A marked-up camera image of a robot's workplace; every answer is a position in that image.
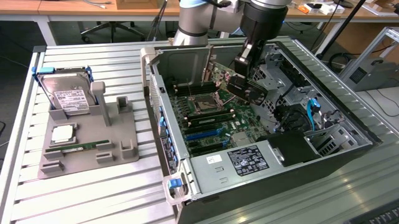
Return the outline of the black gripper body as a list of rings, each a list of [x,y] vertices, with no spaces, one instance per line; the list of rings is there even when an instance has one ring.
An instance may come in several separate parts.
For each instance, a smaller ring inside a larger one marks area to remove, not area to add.
[[[245,3],[240,30],[248,41],[271,40],[276,38],[285,15],[287,6],[283,8],[267,8],[255,3]]]

